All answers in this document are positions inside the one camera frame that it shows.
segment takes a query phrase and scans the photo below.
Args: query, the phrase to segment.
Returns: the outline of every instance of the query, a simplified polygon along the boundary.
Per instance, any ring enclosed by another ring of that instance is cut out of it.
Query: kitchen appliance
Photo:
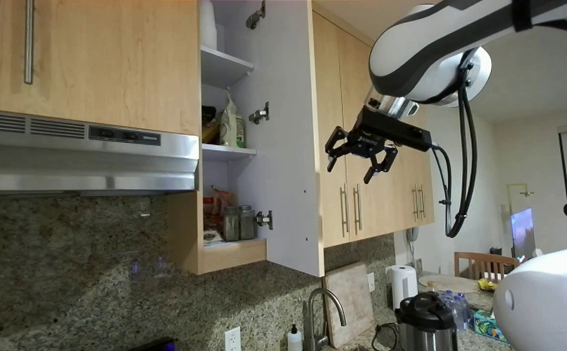
[[[396,315],[405,351],[458,351],[454,315],[436,293],[401,301]]]
[[[392,307],[399,307],[403,299],[417,295],[417,272],[409,266],[386,268],[388,282],[392,286]]]
[[[0,196],[195,192],[199,137],[0,114]]]

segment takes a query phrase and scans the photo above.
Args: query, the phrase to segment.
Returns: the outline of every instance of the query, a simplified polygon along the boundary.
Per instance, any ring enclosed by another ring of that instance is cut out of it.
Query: range hood
[[[199,137],[0,114],[0,194],[195,192]]]

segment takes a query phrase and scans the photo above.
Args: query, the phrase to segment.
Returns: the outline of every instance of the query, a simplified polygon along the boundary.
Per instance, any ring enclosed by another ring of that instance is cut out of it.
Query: black cable
[[[468,73],[471,69],[470,61],[473,59],[477,50],[466,52],[462,55],[462,61],[458,65],[458,73],[456,73],[456,83],[454,87],[458,87],[458,112],[460,112],[460,149],[462,149],[462,188],[460,188],[460,208],[458,213],[454,217],[454,225],[450,225],[450,206],[452,206],[452,178],[450,178],[450,161],[446,157],[446,153],[438,147],[433,147],[436,165],[438,165],[438,174],[442,180],[442,190],[444,190],[444,233],[448,239],[458,237],[458,233],[462,231],[462,225],[466,221],[466,215],[470,211],[471,200],[473,200],[473,190],[475,190],[475,178],[477,178],[477,137],[475,137],[475,124],[473,124],[473,114],[471,114],[471,106],[468,100]],[[442,176],[442,169],[436,157],[436,151],[444,157],[446,165],[448,165],[448,182],[444,182]]]
[[[468,94],[466,94],[466,85],[460,87],[458,91],[458,106],[462,108],[460,110],[460,124],[462,126],[468,126],[468,133],[470,133],[470,145],[471,145],[471,170],[468,170],[468,153],[464,151],[462,153],[462,159],[466,159],[462,163],[462,172],[470,174],[470,178],[462,178],[462,202],[460,202],[460,209],[458,209],[458,215],[456,215],[456,221],[454,221],[454,227],[450,229],[450,233],[446,237],[454,239],[464,221],[466,221],[466,215],[470,211],[470,206],[471,206],[471,200],[473,200],[473,190],[475,190],[475,178],[477,178],[477,137],[475,137],[475,124],[473,124],[473,114],[471,114],[471,106],[470,106],[470,100],[468,100]]]
[[[390,350],[392,350],[392,351],[403,351],[403,348],[401,348],[401,336],[399,336],[399,328],[397,328],[397,325],[380,325],[380,326],[376,326],[376,334],[374,334],[374,340],[372,340],[372,350],[378,351],[378,348],[376,348],[376,340],[378,340],[378,334],[380,334],[384,328],[388,328],[388,330],[394,332],[394,346],[390,346]]]
[[[450,157],[446,155],[446,151],[440,149],[438,145],[433,145],[433,155],[434,155],[434,161],[438,167],[438,176],[440,176],[442,194],[444,194],[444,200],[438,204],[444,206],[444,235],[448,235],[450,227],[452,227],[452,163],[450,163]]]

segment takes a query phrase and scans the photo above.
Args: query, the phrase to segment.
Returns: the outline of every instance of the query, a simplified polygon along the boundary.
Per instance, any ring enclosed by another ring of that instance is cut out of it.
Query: wall outlet cover
[[[242,330],[232,328],[224,332],[224,351],[242,351]]]
[[[368,293],[374,293],[376,291],[376,276],[366,274],[366,284],[368,284]]]

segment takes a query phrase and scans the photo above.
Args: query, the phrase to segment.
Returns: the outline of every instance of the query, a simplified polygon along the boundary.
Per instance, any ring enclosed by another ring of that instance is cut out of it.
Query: bottle
[[[302,332],[298,332],[296,325],[292,325],[290,332],[286,334],[286,350],[302,351]]]

